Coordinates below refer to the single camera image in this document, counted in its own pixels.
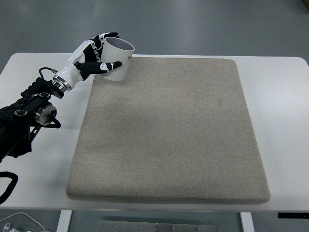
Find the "concrete floor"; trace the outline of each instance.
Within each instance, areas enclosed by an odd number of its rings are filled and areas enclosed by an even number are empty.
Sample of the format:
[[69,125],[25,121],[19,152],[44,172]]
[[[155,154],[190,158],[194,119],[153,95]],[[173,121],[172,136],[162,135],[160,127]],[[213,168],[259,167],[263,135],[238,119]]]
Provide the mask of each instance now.
[[110,31],[136,54],[285,56],[309,63],[309,10],[302,0],[11,0],[1,4],[0,31],[0,72],[14,53],[71,53]]

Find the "metal plate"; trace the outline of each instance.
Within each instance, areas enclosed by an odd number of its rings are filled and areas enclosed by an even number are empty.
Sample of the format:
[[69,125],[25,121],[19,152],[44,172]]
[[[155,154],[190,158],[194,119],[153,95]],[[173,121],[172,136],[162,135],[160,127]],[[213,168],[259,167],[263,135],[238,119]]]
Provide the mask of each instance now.
[[217,232],[217,226],[102,220],[98,232]]

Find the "robotic arm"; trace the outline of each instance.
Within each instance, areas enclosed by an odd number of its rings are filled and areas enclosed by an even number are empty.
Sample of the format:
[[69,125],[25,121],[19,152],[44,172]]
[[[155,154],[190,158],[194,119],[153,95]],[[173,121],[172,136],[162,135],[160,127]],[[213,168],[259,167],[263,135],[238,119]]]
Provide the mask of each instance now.
[[[51,95],[61,99],[66,91],[71,91],[90,74],[107,73],[122,65],[119,61],[100,62],[106,37],[119,36],[111,32],[84,41],[69,57],[64,69],[41,68],[41,77],[21,93],[22,98],[0,109],[0,162],[6,156],[17,158],[31,152],[31,142],[42,127],[60,128],[57,110],[49,102]],[[55,73],[53,80],[44,80],[43,69]]]

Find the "felt mat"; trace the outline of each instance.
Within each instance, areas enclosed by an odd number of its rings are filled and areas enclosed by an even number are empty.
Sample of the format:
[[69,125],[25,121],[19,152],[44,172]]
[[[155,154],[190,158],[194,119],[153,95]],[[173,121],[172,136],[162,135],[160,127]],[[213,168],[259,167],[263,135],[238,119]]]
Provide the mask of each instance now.
[[133,57],[124,81],[95,76],[67,196],[126,203],[267,202],[236,63]]

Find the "white cup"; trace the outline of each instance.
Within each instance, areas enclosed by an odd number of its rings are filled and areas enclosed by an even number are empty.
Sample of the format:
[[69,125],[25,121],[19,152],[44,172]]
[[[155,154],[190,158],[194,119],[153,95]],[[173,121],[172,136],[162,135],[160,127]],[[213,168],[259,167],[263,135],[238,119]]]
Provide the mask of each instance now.
[[125,78],[134,50],[134,46],[125,40],[116,37],[106,37],[104,39],[101,62],[113,63],[120,61],[122,66],[102,74],[102,76],[111,81],[122,81]]

